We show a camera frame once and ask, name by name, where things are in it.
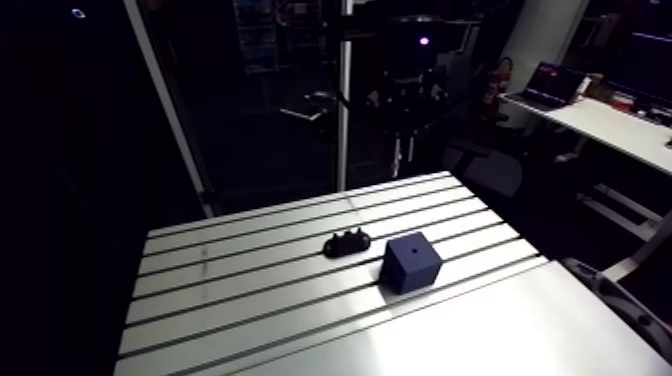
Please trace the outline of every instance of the red fire extinguisher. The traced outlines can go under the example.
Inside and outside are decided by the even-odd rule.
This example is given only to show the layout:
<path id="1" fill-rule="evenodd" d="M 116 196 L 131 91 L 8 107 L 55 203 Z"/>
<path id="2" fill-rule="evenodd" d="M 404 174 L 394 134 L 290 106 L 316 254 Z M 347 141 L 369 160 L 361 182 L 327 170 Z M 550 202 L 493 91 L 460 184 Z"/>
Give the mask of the red fire extinguisher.
<path id="1" fill-rule="evenodd" d="M 502 63 L 504 62 L 507 63 L 506 68 L 502 69 Z M 498 96 L 504 93 L 506 87 L 509 86 L 511 71 L 513 71 L 513 60 L 509 57 L 503 57 L 497 64 L 497 70 L 488 73 L 488 88 L 483 96 L 483 103 L 490 107 L 492 111 L 497 111 L 499 108 Z"/>

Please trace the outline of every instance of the white desk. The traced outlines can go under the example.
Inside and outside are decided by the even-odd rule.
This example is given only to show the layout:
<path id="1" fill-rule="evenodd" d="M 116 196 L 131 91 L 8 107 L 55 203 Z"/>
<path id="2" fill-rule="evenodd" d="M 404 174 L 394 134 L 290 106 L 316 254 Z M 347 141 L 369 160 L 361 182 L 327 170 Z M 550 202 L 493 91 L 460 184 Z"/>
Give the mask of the white desk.
<path id="1" fill-rule="evenodd" d="M 320 253 L 358 226 L 367 251 Z M 416 231 L 444 265 L 433 286 L 392 295 L 378 283 L 386 241 Z M 153 231 L 127 325 L 115 376 L 387 375 L 417 364 L 407 351 L 445 358 L 406 375 L 672 373 L 448 173 Z"/>
<path id="2" fill-rule="evenodd" d="M 501 98 L 672 175 L 672 150 L 665 147 L 665 143 L 672 138 L 670 128 L 618 111 L 594 99 L 587 98 L 573 105 L 545 112 L 516 101 L 506 94 Z M 605 214 L 646 241 L 646 244 L 635 255 L 605 271 L 610 278 L 618 280 L 637 268 L 667 236 L 672 235 L 672 211 L 661 218 L 618 192 L 608 188 L 600 190 L 649 217 L 654 223 L 653 226 L 649 223 L 632 224 L 600 203 L 587 202 L 587 205 L 590 204 L 589 206 L 593 209 Z"/>

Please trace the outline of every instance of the dark background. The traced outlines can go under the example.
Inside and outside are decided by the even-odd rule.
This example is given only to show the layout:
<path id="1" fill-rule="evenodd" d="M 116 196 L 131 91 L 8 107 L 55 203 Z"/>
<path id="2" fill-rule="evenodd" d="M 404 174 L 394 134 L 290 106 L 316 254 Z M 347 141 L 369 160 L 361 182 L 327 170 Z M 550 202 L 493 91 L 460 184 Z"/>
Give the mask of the dark background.
<path id="1" fill-rule="evenodd" d="M 122 1 L 9 1 L 1 17 L 8 358 L 111 374 L 146 232 L 202 210 Z"/>

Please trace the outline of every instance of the dark blue cube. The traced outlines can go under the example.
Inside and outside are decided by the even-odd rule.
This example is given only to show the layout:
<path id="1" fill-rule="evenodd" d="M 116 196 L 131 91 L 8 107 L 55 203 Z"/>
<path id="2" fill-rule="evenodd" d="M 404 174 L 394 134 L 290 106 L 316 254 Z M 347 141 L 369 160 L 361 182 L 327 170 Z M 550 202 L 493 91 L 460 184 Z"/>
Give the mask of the dark blue cube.
<path id="1" fill-rule="evenodd" d="M 389 240 L 383 257 L 380 279 L 397 294 L 430 286 L 443 260 L 419 232 Z"/>

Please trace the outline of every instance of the laptop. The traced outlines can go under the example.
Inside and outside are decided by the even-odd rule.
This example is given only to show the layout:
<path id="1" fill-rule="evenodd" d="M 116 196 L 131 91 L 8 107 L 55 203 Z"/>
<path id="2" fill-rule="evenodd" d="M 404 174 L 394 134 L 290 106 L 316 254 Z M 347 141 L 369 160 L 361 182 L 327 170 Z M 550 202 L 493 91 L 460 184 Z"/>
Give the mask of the laptop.
<path id="1" fill-rule="evenodd" d="M 525 90 L 509 98 L 541 111 L 551 111 L 572 103 L 585 73 L 550 63 L 539 63 Z"/>

